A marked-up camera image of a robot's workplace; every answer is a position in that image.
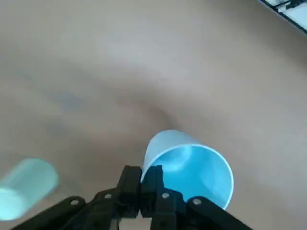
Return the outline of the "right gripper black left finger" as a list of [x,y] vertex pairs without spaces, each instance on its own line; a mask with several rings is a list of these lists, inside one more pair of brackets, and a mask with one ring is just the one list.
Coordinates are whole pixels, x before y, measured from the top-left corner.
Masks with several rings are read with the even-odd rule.
[[125,166],[115,188],[86,202],[70,196],[14,227],[16,230],[118,230],[123,218],[136,218],[140,208],[142,169]]

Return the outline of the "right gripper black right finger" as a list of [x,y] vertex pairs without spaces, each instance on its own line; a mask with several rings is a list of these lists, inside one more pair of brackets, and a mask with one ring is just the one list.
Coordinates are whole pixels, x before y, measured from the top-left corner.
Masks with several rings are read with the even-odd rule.
[[141,183],[141,215],[152,230],[249,230],[250,227],[209,199],[167,189],[161,165],[151,166]]

